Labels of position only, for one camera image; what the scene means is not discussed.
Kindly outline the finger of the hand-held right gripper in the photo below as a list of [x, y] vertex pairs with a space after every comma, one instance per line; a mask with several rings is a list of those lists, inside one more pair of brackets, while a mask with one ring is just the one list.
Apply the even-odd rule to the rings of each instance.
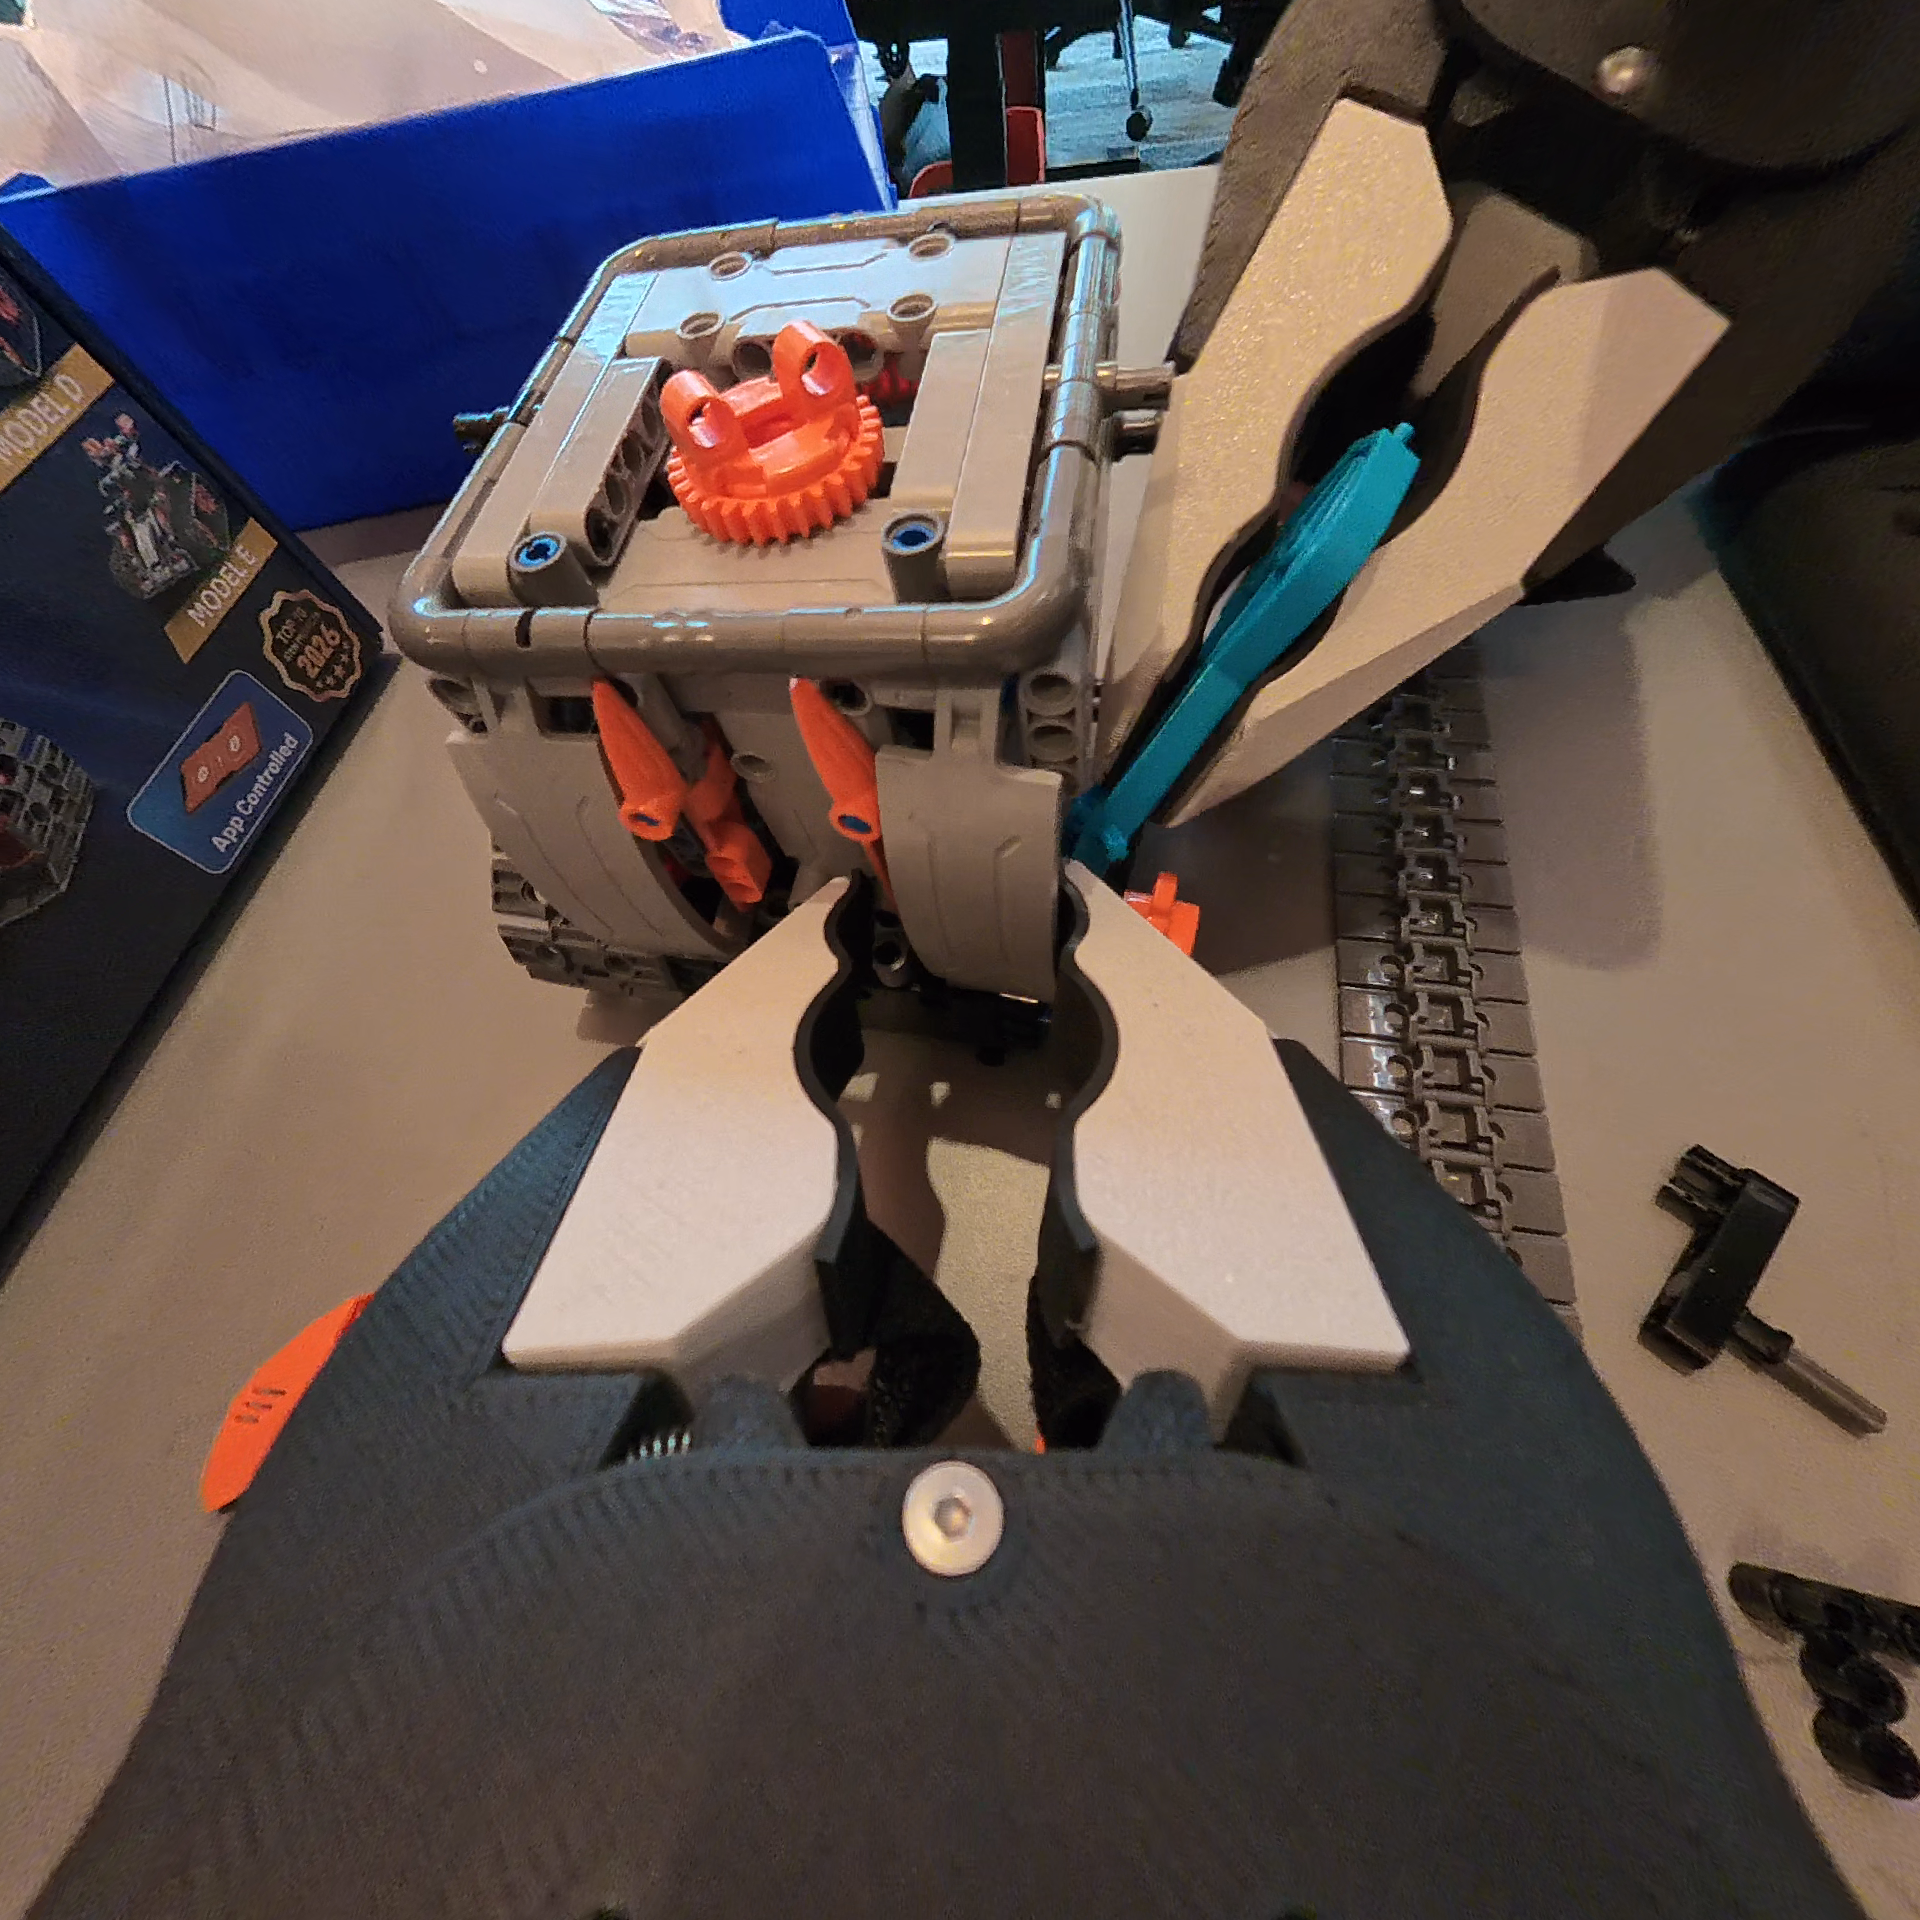
[[[1266, 524], [1281, 532], [1356, 440], [1407, 421], [1419, 455], [1385, 540], [1356, 578], [1436, 500], [1469, 441], [1488, 357], [1552, 282], [1514, 291], [1496, 313], [1492, 337], [1454, 384], [1460, 420], [1416, 424], [1391, 411], [1348, 432], [1318, 480], [1300, 482], [1296, 467], [1310, 413], [1333, 380], [1419, 311], [1454, 240], [1427, 131], [1380, 108], [1336, 103], [1211, 342], [1172, 381], [1151, 470], [1155, 657], [1197, 657], [1247, 540]], [[1331, 605], [1335, 613], [1348, 588]]]
[[1318, 644], [1256, 690], [1170, 824], [1261, 783], [1516, 605], [1729, 324], [1661, 270], [1530, 299], [1485, 363], [1452, 475], [1361, 569]]

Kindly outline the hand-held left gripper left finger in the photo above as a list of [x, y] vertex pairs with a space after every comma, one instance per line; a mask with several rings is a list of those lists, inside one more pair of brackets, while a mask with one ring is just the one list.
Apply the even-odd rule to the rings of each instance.
[[872, 1342], [852, 1127], [869, 876], [832, 878], [661, 1019], [504, 1333], [521, 1374], [791, 1387]]

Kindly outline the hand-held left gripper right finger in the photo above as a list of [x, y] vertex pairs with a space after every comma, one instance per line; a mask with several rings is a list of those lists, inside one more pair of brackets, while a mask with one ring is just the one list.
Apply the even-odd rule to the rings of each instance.
[[1062, 899], [1042, 1433], [1090, 1435], [1149, 1374], [1194, 1381], [1217, 1435], [1268, 1367], [1396, 1374], [1410, 1340], [1266, 1024], [1101, 878]]

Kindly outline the teal plastic wrench tool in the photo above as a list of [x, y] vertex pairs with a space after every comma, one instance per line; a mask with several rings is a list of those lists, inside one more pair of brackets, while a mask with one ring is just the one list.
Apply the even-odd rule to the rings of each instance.
[[1239, 699], [1361, 573], [1419, 470], [1409, 421], [1371, 432], [1343, 451], [1227, 598], [1145, 742], [1127, 750], [1116, 775], [1072, 804], [1069, 858], [1103, 876], [1129, 853]]

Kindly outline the grey toy robot vehicle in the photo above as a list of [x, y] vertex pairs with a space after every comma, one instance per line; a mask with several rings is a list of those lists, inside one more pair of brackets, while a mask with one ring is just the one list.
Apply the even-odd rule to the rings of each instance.
[[614, 252], [409, 566], [532, 978], [688, 993], [827, 881], [888, 983], [1053, 995], [1093, 783], [1124, 367], [1080, 194], [677, 232]]

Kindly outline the orange toy piece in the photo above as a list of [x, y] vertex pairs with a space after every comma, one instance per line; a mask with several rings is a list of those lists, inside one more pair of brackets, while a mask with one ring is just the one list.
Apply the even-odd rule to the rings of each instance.
[[371, 1303], [373, 1291], [362, 1291], [325, 1310], [251, 1374], [204, 1454], [201, 1503], [207, 1513], [231, 1509], [248, 1489], [293, 1411]]

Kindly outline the blue plastic bin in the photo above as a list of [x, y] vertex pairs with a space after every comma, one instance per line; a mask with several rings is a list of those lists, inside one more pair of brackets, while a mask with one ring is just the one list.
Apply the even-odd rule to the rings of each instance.
[[5, 228], [286, 526], [444, 502], [454, 416], [518, 395], [612, 253], [897, 204], [848, 5], [722, 17], [711, 56], [8, 188]]

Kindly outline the black lever with grey axle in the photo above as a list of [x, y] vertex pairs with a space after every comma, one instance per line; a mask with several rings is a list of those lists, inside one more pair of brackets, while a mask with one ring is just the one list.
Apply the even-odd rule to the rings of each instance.
[[1885, 1431], [1882, 1405], [1838, 1379], [1798, 1348], [1792, 1333], [1752, 1307], [1764, 1270], [1800, 1208], [1798, 1195], [1695, 1144], [1654, 1202], [1684, 1217], [1693, 1236], [1645, 1311], [1645, 1345], [1690, 1374], [1734, 1352], [1838, 1427], [1857, 1435]]

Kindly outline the robot kit box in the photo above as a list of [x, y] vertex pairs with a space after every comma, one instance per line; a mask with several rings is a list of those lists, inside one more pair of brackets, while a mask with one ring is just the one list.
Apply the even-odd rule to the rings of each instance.
[[3, 328], [13, 1230], [326, 767], [382, 636], [13, 238]]

